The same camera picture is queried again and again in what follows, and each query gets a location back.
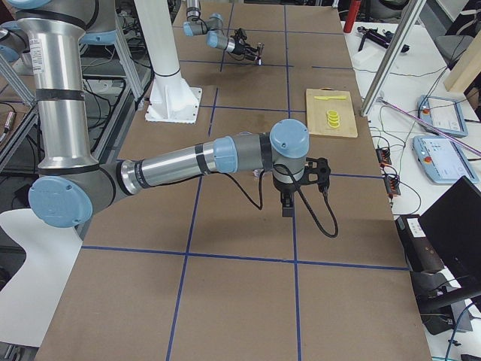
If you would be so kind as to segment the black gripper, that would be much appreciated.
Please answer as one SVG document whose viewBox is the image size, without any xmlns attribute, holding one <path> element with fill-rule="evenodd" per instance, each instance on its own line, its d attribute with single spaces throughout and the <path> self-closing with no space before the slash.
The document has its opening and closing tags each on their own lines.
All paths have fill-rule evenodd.
<svg viewBox="0 0 481 361">
<path fill-rule="evenodd" d="M 234 42 L 233 54 L 239 56 L 241 59 L 247 59 L 253 62 L 260 62 L 261 57 L 259 54 L 264 50 L 264 44 L 258 43 L 256 47 L 251 47 L 249 44 L 237 40 Z"/>
<path fill-rule="evenodd" d="M 301 179 L 304 170 L 290 171 L 287 167 L 274 167 L 273 182 L 277 190 L 281 192 L 280 201 L 282 204 L 282 217 L 294 216 L 294 202 L 292 193 L 301 186 Z"/>
</svg>

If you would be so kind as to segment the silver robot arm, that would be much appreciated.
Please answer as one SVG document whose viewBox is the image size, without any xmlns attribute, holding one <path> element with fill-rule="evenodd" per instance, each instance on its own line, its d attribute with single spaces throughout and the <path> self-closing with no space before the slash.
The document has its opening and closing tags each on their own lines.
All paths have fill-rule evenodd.
<svg viewBox="0 0 481 361">
<path fill-rule="evenodd" d="M 138 161 L 102 165 L 91 153 L 80 42 L 116 38 L 112 1 L 15 1 L 27 34 L 41 120 L 44 159 L 29 205 L 46 224 L 70 228 L 127 196 L 212 173 L 271 171 L 287 195 L 307 181 L 307 127 L 293 119 L 270 132 L 225 136 Z"/>
<path fill-rule="evenodd" d="M 183 31 L 189 37 L 205 35 L 209 47 L 237 56 L 238 61 L 249 60 L 257 65 L 262 64 L 265 45 L 258 43 L 253 47 L 247 42 L 247 33 L 242 28 L 236 29 L 234 34 L 228 37 L 224 33 L 224 19 L 221 14 L 213 13 L 207 20 L 201 18 L 200 1 L 186 2 L 186 21 L 183 23 Z"/>
</svg>

